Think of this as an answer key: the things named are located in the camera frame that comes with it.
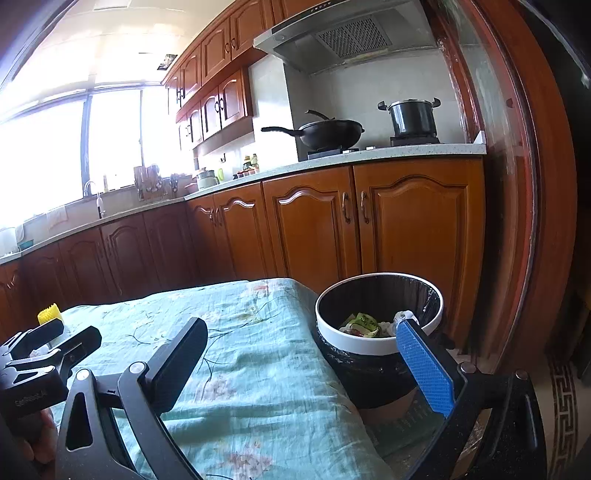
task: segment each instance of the wok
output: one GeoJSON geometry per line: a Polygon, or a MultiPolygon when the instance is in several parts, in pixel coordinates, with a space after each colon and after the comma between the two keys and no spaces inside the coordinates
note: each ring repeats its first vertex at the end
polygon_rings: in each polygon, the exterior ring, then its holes
{"type": "Polygon", "coordinates": [[[312,150],[335,150],[342,148],[347,150],[355,145],[363,132],[363,126],[354,120],[335,120],[328,118],[315,110],[306,113],[319,116],[322,120],[305,124],[299,130],[290,130],[283,127],[264,127],[261,132],[282,132],[292,137],[300,137],[304,145],[312,150]]]}

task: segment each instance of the wok handle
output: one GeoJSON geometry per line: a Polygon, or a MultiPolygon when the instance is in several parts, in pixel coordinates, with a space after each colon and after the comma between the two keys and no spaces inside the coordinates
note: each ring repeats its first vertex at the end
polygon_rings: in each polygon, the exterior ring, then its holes
{"type": "Polygon", "coordinates": [[[291,135],[292,137],[303,137],[304,135],[303,130],[290,130],[289,128],[283,127],[263,127],[261,128],[261,132],[281,132],[291,135]]]}
{"type": "Polygon", "coordinates": [[[306,110],[306,113],[310,113],[312,115],[319,116],[322,120],[331,120],[325,114],[317,112],[316,110],[306,110]]]}

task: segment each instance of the cabinet handle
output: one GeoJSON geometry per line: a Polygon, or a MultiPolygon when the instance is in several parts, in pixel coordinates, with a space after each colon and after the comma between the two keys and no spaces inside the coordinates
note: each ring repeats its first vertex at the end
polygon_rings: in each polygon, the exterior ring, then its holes
{"type": "Polygon", "coordinates": [[[347,217],[347,204],[345,203],[347,200],[349,200],[349,195],[343,192],[343,216],[346,223],[351,223],[351,218],[347,217]]]}
{"type": "Polygon", "coordinates": [[[363,215],[363,221],[365,223],[369,223],[369,218],[365,214],[365,200],[367,199],[368,194],[365,192],[361,192],[361,215],[363,215]]]}

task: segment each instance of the faucet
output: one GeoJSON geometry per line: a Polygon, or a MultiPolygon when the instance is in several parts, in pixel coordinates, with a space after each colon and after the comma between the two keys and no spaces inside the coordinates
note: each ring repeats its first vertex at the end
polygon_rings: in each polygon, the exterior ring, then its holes
{"type": "Polygon", "coordinates": [[[99,188],[96,186],[96,183],[93,182],[92,180],[87,181],[86,184],[84,185],[84,196],[85,197],[89,196],[88,195],[88,187],[90,186],[91,183],[96,187],[96,190],[97,190],[97,192],[96,192],[96,208],[99,211],[99,219],[102,219],[103,215],[105,213],[104,209],[103,209],[103,199],[100,198],[100,192],[98,191],[99,188]]]}

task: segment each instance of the cabinet door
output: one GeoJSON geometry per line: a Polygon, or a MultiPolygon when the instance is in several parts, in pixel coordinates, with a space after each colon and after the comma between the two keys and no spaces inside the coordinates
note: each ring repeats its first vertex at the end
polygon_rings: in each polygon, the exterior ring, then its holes
{"type": "Polygon", "coordinates": [[[132,215],[100,227],[115,286],[123,300],[160,291],[142,215],[132,215]]]}
{"type": "Polygon", "coordinates": [[[201,44],[185,60],[181,71],[183,72],[183,99],[186,101],[201,88],[201,44]]]}
{"type": "Polygon", "coordinates": [[[162,289],[194,287],[197,269],[184,205],[148,210],[144,222],[162,289]]]}
{"type": "Polygon", "coordinates": [[[77,304],[77,289],[68,280],[56,242],[25,255],[22,264],[35,310],[46,309],[55,303],[64,311],[77,304]]]}
{"type": "Polygon", "coordinates": [[[0,266],[0,343],[39,325],[33,308],[20,261],[0,266]]]}
{"type": "Polygon", "coordinates": [[[232,59],[230,46],[230,19],[220,23],[202,42],[203,84],[232,59]]]}
{"type": "Polygon", "coordinates": [[[102,305],[119,300],[100,229],[92,228],[59,241],[61,258],[80,303],[102,305]]]}
{"type": "Polygon", "coordinates": [[[485,224],[482,160],[405,160],[355,166],[363,273],[409,273],[443,295],[447,331],[466,341],[485,224]]]}
{"type": "Polygon", "coordinates": [[[201,121],[201,102],[197,102],[193,109],[187,113],[189,119],[189,133],[191,148],[195,148],[203,141],[203,123],[201,121]]]}
{"type": "Polygon", "coordinates": [[[247,0],[230,16],[232,58],[252,47],[252,41],[273,26],[271,0],[247,0]]]}
{"type": "Polygon", "coordinates": [[[272,0],[272,3],[275,23],[278,24],[321,2],[318,0],[272,0]]]}
{"type": "Polygon", "coordinates": [[[203,138],[209,138],[222,129],[220,102],[217,87],[201,100],[203,138]]]}
{"type": "Polygon", "coordinates": [[[214,214],[213,195],[187,202],[193,248],[204,285],[235,280],[229,253],[221,251],[217,244],[214,214]]]}
{"type": "Polygon", "coordinates": [[[359,275],[355,187],[350,167],[293,175],[263,184],[280,277],[316,293],[359,275]]]}
{"type": "Polygon", "coordinates": [[[275,277],[261,184],[214,193],[213,201],[217,244],[227,245],[236,278],[275,277]]]}
{"type": "Polygon", "coordinates": [[[224,80],[219,86],[219,106],[222,117],[222,128],[244,117],[244,84],[242,72],[224,80]]]}

